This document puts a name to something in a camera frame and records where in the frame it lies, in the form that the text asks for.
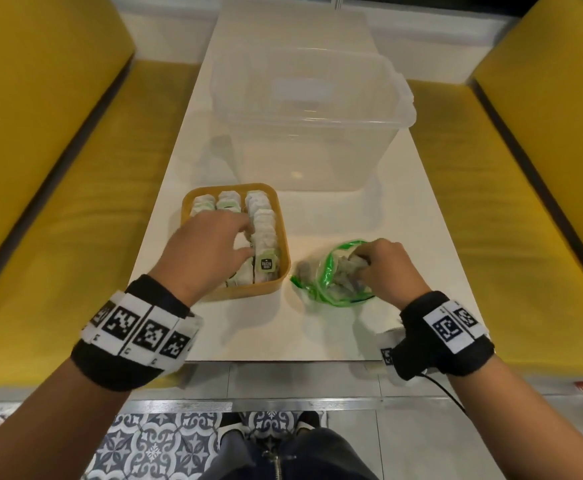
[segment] green plastic bag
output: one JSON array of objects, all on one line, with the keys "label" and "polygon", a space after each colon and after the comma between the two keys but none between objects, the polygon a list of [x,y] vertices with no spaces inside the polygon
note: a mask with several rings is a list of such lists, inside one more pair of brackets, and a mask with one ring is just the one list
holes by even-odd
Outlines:
[{"label": "green plastic bag", "polygon": [[367,266],[364,259],[352,254],[365,242],[344,242],[327,255],[299,262],[291,282],[306,290],[312,300],[341,308],[373,298],[371,290],[353,278],[355,271]]}]

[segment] yellow seat cushion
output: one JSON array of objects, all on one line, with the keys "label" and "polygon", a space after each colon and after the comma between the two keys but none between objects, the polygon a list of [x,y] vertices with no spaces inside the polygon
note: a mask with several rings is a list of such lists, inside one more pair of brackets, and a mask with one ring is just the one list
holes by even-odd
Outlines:
[{"label": "yellow seat cushion", "polygon": [[583,0],[540,0],[474,76],[583,242]]},{"label": "yellow seat cushion", "polygon": [[583,269],[472,90],[410,81],[411,128],[496,351],[583,375]]},{"label": "yellow seat cushion", "polygon": [[198,66],[138,61],[0,275],[0,386],[35,385],[125,289]]},{"label": "yellow seat cushion", "polygon": [[0,0],[0,245],[133,53],[109,0]]}]

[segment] person's left hand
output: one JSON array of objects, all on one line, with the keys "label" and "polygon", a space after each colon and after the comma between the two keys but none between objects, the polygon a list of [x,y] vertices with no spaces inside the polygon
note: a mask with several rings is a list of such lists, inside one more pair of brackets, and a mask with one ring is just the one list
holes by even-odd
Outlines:
[{"label": "person's left hand", "polygon": [[148,274],[185,305],[192,306],[254,255],[252,248],[234,249],[236,235],[249,227],[247,214],[200,212],[174,233]]}]

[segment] black logo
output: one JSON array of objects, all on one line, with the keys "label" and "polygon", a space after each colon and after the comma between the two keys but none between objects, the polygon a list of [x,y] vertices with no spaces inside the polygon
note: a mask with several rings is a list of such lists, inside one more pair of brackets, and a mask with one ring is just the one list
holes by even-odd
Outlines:
[{"label": "black logo", "polygon": [[107,303],[105,303],[100,308],[100,310],[98,310],[98,313],[92,317],[90,322],[92,322],[94,326],[98,326],[98,324],[103,321],[103,318],[109,315],[109,312],[111,312],[115,307],[116,304],[113,301],[107,301]]},{"label": "black logo", "polygon": [[380,349],[380,353],[385,365],[394,365],[394,361],[391,359],[391,349]]},{"label": "black logo", "polygon": [[187,346],[189,340],[189,337],[175,331],[172,333],[171,337],[169,337],[169,340],[165,343],[163,348],[160,349],[159,354],[170,358],[178,358],[185,346]]},{"label": "black logo", "polygon": [[463,322],[467,328],[471,328],[474,325],[478,325],[478,321],[473,316],[471,316],[471,313],[469,313],[464,308],[457,309],[453,314],[456,315],[458,317],[458,320]]},{"label": "black logo", "polygon": [[432,326],[440,338],[445,342],[450,341],[454,337],[462,335],[462,329],[460,326],[448,315],[445,315]]},{"label": "black logo", "polygon": [[166,326],[161,325],[160,323],[156,323],[153,320],[147,320],[145,323],[143,323],[143,327],[136,334],[136,337],[134,337],[132,343],[144,349],[155,352],[159,347],[159,343],[168,333],[169,329]]},{"label": "black logo", "polygon": [[140,318],[137,314],[119,306],[107,319],[103,325],[103,330],[117,339],[125,340]]}]

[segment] pants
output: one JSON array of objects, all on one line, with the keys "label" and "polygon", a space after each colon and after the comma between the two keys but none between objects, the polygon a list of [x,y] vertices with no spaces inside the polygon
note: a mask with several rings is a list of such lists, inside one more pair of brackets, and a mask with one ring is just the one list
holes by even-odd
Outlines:
[{"label": "pants", "polygon": [[[367,480],[378,480],[351,445],[342,436],[328,428],[312,429],[293,437],[281,444],[279,453],[293,455],[296,458],[315,458],[357,473]],[[233,470],[255,467],[264,461],[268,460],[264,459],[263,451],[257,445],[244,439],[239,431],[230,431],[223,437],[218,456],[214,458],[199,480],[221,480]]]}]

